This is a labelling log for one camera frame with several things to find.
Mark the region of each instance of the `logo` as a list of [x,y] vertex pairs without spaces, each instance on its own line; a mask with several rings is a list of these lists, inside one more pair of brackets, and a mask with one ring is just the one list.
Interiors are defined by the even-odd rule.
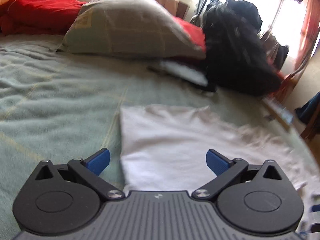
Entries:
[[162,194],[157,194],[157,195],[154,195],[155,198],[157,199],[160,199],[160,198],[163,198],[163,195]]

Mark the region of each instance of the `pillow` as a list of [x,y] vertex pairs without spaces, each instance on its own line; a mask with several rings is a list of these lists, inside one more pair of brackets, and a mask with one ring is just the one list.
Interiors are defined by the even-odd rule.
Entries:
[[92,0],[82,6],[58,49],[117,57],[205,58],[154,0]]

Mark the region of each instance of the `white towel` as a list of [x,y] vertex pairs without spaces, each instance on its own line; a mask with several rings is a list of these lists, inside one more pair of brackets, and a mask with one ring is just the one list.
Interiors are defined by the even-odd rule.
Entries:
[[120,119],[126,194],[130,190],[188,190],[191,194],[216,177],[206,165],[209,149],[249,164],[274,159],[297,190],[310,182],[305,187],[305,213],[312,204],[311,193],[319,192],[317,171],[313,175],[306,171],[303,160],[280,137],[259,127],[223,122],[209,107],[122,107]]

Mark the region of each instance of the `ribbed gray surface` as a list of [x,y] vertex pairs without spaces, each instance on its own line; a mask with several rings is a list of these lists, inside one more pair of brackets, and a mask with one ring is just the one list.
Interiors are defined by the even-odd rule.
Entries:
[[[294,234],[268,237],[300,240]],[[15,240],[246,240],[248,236],[226,225],[209,202],[187,192],[132,192],[124,201],[109,202],[100,216],[82,230],[57,237],[23,232]]]

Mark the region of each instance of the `bed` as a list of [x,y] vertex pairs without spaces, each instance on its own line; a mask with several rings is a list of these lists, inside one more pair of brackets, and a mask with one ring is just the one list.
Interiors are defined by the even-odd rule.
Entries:
[[63,36],[9,35],[0,38],[0,238],[19,228],[12,203],[40,160],[66,163],[106,147],[111,163],[101,177],[124,186],[119,158],[121,105],[201,107],[238,126],[250,124],[281,136],[312,169],[316,164],[295,129],[268,121],[258,99],[219,89],[204,94],[147,69],[152,60],[55,52]]

